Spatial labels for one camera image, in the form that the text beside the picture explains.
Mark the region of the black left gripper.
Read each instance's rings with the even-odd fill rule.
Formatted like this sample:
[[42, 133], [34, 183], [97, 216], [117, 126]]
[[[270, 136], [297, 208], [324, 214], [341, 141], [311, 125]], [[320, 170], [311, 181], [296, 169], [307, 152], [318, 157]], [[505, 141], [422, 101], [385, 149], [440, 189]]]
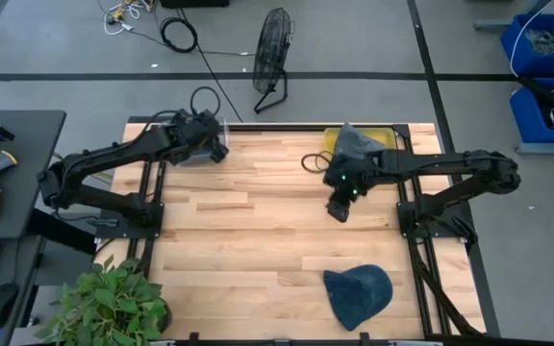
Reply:
[[171, 148], [165, 153], [169, 163], [180, 163], [205, 144], [216, 139], [220, 122], [210, 112], [176, 111], [166, 126], [172, 135]]

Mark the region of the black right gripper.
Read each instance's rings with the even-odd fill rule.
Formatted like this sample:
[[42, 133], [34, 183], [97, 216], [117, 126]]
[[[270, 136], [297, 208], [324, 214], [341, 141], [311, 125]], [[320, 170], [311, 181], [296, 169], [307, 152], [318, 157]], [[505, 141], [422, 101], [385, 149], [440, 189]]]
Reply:
[[323, 183], [333, 189], [330, 202], [355, 202], [372, 188], [368, 176], [379, 167], [380, 151], [364, 154], [361, 159], [335, 155], [324, 172]]

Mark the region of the grey fleece cap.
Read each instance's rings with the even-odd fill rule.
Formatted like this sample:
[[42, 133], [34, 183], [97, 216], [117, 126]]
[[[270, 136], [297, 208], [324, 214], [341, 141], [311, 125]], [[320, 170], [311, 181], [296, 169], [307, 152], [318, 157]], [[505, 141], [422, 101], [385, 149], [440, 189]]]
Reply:
[[384, 143], [364, 135], [349, 123], [344, 123], [338, 133], [333, 155], [362, 160], [367, 154], [379, 152], [385, 148]]

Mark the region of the dark blue denim cap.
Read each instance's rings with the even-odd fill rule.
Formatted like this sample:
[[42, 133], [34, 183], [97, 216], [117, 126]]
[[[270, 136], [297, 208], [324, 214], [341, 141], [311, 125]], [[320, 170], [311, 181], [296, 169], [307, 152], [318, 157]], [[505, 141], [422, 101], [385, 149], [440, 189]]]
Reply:
[[385, 309], [393, 296], [390, 277], [374, 264], [325, 270], [323, 282], [333, 313], [349, 332]]

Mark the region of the clear plastic bin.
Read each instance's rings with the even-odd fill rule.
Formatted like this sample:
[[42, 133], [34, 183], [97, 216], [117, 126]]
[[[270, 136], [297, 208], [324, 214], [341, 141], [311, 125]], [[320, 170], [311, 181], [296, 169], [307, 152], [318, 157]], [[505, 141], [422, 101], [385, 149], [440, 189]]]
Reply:
[[[212, 142], [214, 141], [219, 141], [220, 143], [228, 147], [229, 127], [226, 122], [223, 122], [220, 124], [220, 129], [216, 135], [216, 139], [213, 140]], [[215, 163], [210, 159], [210, 152], [208, 150], [209, 143], [205, 144], [203, 147], [192, 152], [189, 158], [186, 159], [185, 161], [180, 162], [179, 165], [192, 167], [192, 166], [205, 165], [209, 163]]]

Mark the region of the yellow plastic bin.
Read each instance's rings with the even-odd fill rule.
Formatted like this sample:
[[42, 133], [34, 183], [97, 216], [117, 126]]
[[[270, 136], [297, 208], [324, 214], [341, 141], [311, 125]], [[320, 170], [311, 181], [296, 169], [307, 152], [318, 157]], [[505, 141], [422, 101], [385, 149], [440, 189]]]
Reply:
[[[355, 126], [364, 136], [368, 136], [376, 141], [383, 143], [389, 149], [396, 148], [395, 134], [392, 128], [384, 127], [362, 127]], [[327, 128], [324, 131], [322, 150], [331, 154], [335, 151], [335, 145], [340, 132], [340, 128]]]

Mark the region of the black floor fan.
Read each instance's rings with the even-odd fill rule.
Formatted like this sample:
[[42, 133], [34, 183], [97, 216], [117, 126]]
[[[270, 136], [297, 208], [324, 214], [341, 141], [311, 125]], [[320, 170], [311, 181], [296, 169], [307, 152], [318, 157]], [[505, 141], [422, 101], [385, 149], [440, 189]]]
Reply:
[[[289, 96], [289, 76], [285, 63], [290, 49], [292, 22], [284, 8], [272, 9], [266, 15], [259, 36], [252, 72], [253, 87], [262, 97], [254, 106], [256, 114], [283, 103]], [[265, 106], [267, 96], [277, 91], [280, 80], [284, 81], [283, 96]]]

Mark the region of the black floor box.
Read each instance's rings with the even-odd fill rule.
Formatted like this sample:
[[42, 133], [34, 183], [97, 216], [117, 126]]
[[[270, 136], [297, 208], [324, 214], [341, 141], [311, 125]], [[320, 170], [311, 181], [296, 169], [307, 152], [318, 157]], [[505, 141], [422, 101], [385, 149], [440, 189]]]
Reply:
[[160, 0], [166, 9], [178, 8], [225, 8], [231, 0]]

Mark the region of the blue plastic bin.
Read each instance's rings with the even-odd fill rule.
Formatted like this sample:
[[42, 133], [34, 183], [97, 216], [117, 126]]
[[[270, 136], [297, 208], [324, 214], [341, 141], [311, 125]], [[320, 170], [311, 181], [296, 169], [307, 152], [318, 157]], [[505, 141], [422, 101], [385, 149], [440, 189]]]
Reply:
[[[554, 91], [554, 78], [536, 78], [535, 81], [541, 87]], [[510, 106], [523, 142], [554, 142], [550, 108], [542, 106], [534, 93], [522, 86], [511, 96]]]
[[539, 14], [532, 21], [531, 15], [519, 14], [501, 36], [501, 44], [512, 69], [517, 75], [554, 77], [554, 54], [538, 53], [526, 33], [531, 30], [554, 30], [554, 13]]

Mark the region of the black side desk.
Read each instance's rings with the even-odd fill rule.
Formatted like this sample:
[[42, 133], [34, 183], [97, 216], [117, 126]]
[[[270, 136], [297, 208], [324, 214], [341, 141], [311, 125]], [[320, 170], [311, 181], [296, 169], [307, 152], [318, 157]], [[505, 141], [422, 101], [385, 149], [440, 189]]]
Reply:
[[0, 111], [0, 123], [15, 135], [0, 141], [0, 152], [12, 154], [18, 165], [0, 172], [0, 239], [19, 238], [38, 198], [37, 175], [51, 161], [64, 111]]

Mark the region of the green potted plant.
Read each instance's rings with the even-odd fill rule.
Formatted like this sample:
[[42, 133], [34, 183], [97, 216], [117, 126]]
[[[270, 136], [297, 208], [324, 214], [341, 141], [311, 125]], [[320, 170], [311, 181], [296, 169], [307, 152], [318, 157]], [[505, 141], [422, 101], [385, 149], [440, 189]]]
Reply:
[[171, 322], [162, 286], [145, 278], [135, 258], [94, 263], [54, 305], [57, 314], [35, 337], [56, 346], [149, 346]]

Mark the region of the dark grey desk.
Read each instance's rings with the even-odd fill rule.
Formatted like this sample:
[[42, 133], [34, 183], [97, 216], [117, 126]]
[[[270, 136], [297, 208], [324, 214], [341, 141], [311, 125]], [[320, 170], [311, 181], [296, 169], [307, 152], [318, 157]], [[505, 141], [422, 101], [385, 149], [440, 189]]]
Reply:
[[15, 283], [18, 286], [18, 294], [8, 320], [0, 328], [0, 346], [9, 345], [15, 328], [20, 324], [43, 244], [44, 240], [40, 235], [25, 235], [0, 244], [0, 285]]

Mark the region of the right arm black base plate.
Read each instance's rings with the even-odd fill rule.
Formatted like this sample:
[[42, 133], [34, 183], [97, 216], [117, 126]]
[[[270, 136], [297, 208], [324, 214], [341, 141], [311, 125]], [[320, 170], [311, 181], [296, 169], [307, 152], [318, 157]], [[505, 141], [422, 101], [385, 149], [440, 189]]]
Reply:
[[414, 202], [397, 204], [397, 215], [401, 234], [407, 238], [458, 237], [469, 240], [474, 228], [465, 215], [465, 207], [449, 207], [439, 215], [417, 216]]

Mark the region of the black aluminium frame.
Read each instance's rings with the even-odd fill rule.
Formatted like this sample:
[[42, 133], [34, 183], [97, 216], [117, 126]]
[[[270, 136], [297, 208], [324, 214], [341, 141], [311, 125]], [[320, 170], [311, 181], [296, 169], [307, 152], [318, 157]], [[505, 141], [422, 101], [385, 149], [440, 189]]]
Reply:
[[[414, 271], [396, 206], [446, 188], [444, 176], [384, 185], [340, 223], [324, 208], [329, 189], [302, 156], [321, 150], [322, 123], [235, 124], [221, 165], [164, 173], [164, 230], [149, 276], [172, 310], [172, 346], [369, 345], [379, 339], [454, 334]], [[348, 331], [334, 314], [323, 274], [374, 264], [393, 297]]]

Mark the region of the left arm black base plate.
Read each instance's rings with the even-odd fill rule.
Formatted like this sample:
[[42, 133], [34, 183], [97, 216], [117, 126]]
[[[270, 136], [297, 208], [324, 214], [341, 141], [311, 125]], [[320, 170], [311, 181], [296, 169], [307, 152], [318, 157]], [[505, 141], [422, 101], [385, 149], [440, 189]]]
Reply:
[[164, 219], [164, 204], [150, 204], [152, 220], [147, 226], [140, 226], [112, 210], [102, 210], [96, 222], [95, 236], [99, 238], [157, 238], [161, 235]]

